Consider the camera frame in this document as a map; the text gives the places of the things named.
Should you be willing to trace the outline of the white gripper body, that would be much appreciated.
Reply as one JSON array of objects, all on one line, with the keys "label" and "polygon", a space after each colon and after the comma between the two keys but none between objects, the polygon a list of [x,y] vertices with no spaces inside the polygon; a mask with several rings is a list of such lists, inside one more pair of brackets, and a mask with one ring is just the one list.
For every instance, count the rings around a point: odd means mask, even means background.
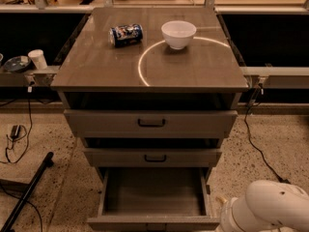
[{"label": "white gripper body", "polygon": [[231,198],[220,210],[220,227],[224,232],[261,232],[267,224],[256,218],[248,208],[245,197]]}]

